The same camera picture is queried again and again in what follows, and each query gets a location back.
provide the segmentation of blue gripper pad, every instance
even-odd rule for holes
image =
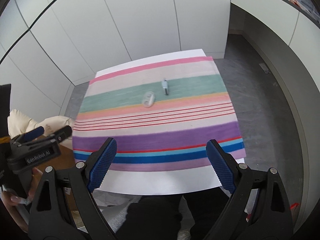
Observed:
[[[205,148],[207,157],[216,172],[223,188],[228,190],[231,194],[236,190],[236,186],[234,184],[234,175],[229,166],[227,165],[224,158],[221,156],[218,149],[212,143],[212,141],[208,141]]]
[[[39,126],[35,129],[33,129],[32,131],[25,133],[24,140],[26,142],[32,141],[32,140],[38,138],[39,136],[43,135],[43,133],[44,133],[44,128],[42,126]]]
[[[110,165],[117,153],[117,142],[113,138],[108,138],[102,147],[92,153],[87,163],[86,173],[89,179],[87,188],[93,192],[95,188],[100,187]]]

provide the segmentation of fingernail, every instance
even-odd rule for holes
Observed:
[[[21,198],[17,197],[17,196],[11,196],[10,199],[12,202],[14,202],[16,204],[20,204],[20,202],[21,202]]]
[[[31,203],[29,197],[27,199],[17,197],[17,196],[11,196],[11,201],[16,204],[23,204],[23,205],[29,205]]]

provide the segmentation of white table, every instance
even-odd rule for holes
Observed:
[[[162,54],[101,70],[97,72],[96,77],[140,65],[200,56],[205,56],[202,49]],[[243,158],[236,161],[244,163]],[[132,195],[169,195],[195,192],[219,186],[221,186],[221,183],[210,165],[178,171],[135,172],[109,170],[99,190]]]

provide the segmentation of black pants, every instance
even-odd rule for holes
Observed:
[[[144,196],[128,207],[123,225],[116,235],[120,240],[176,240],[182,215],[179,203],[182,194]],[[184,194],[195,225],[191,240],[201,240],[220,216],[228,196],[219,188]]]

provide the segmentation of beige cushion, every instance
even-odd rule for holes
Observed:
[[[48,136],[66,125],[73,128],[74,121],[71,118],[62,115],[46,118],[42,122],[36,122],[19,110],[14,109],[10,112],[10,116],[8,117],[8,130],[11,138],[29,132],[39,126],[44,128],[44,136]],[[72,137],[64,140],[61,144],[72,149]]]

